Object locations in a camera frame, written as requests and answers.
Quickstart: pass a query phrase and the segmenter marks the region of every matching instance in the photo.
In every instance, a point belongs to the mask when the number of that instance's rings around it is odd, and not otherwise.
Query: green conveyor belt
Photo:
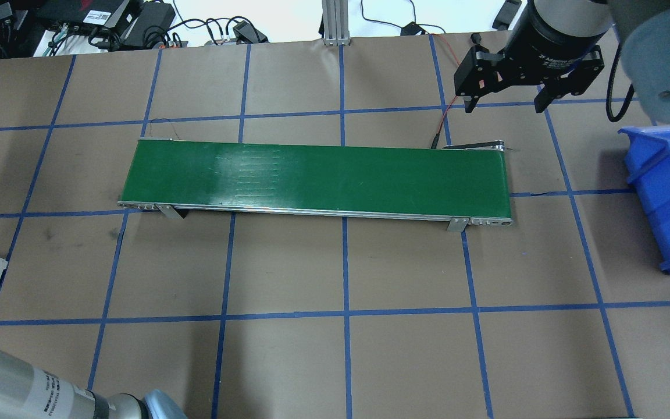
[[[119,204],[471,223],[511,220],[497,150],[141,139]]]

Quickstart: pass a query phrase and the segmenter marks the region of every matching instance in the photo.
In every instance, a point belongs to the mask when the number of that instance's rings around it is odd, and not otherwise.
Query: robotic arm
[[[596,43],[613,23],[641,105],[670,123],[670,0],[529,0],[505,48],[492,54],[473,38],[454,74],[465,112],[509,86],[543,85],[537,112],[584,93],[604,69]]]

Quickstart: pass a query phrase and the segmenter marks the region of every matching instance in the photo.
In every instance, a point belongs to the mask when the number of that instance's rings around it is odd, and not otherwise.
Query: green surface
[[[122,204],[510,218],[503,152],[139,140]]]

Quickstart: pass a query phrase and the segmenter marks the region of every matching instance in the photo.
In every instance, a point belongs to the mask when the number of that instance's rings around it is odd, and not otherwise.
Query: tiled floor
[[[0,348],[192,419],[670,418],[670,276],[616,134],[651,121],[606,122],[604,77],[449,111],[442,144],[506,141],[510,228],[115,205],[141,135],[428,147],[453,61],[437,37],[0,61]]]

